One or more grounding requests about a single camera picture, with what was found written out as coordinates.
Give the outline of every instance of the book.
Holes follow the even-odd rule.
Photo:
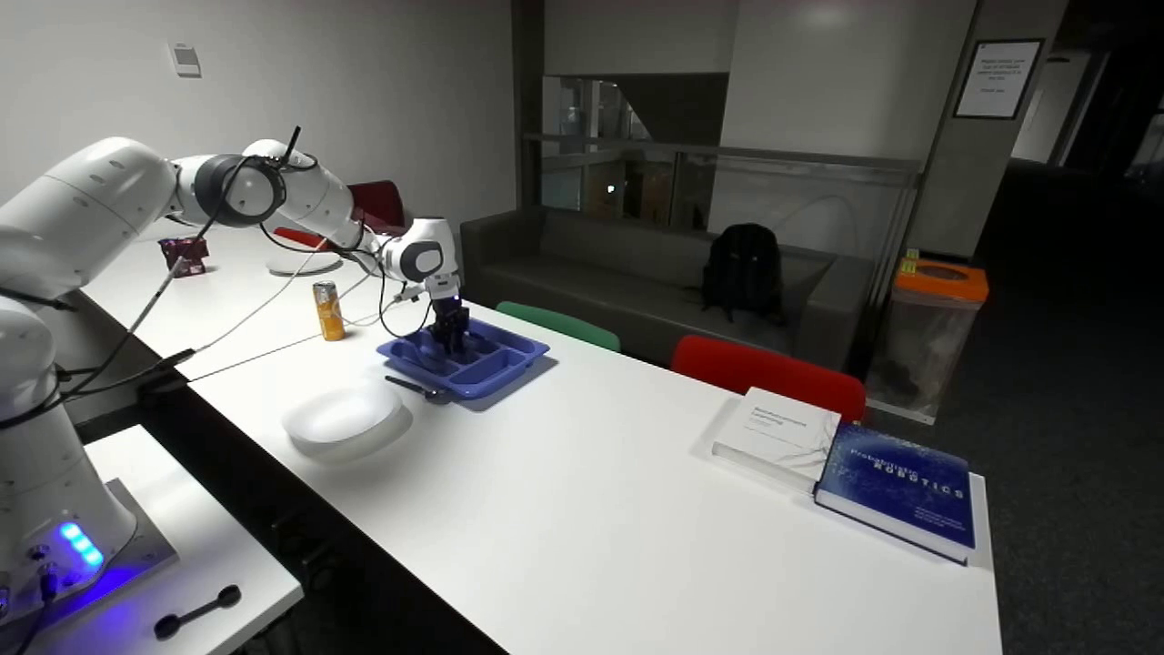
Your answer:
[[[971,464],[844,423],[813,497],[946,559],[974,554]]]
[[[714,456],[771,477],[814,484],[838,423],[838,411],[751,390],[729,409],[729,420],[714,434]]]

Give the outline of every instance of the white book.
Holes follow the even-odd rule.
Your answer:
[[[760,473],[819,479],[838,423],[838,411],[751,390],[714,434],[714,456],[752,464]]]

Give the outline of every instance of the black backpack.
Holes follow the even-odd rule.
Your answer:
[[[780,316],[783,310],[783,275],[780,275],[780,245],[768,227],[742,222],[729,227],[714,240],[714,255],[701,269],[701,306],[751,310],[760,316]]]

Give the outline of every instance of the red chair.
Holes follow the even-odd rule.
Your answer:
[[[669,358],[669,366],[735,392],[760,384],[796,398],[805,405],[828,409],[848,423],[865,416],[865,384],[859,378],[771,350],[684,336]]]
[[[363,187],[348,187],[353,194],[353,216],[372,227],[374,233],[404,233],[404,199],[395,181],[363,181]]]

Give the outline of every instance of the blue book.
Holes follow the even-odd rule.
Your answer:
[[[974,551],[969,462],[865,426],[838,428],[813,497],[946,559]]]

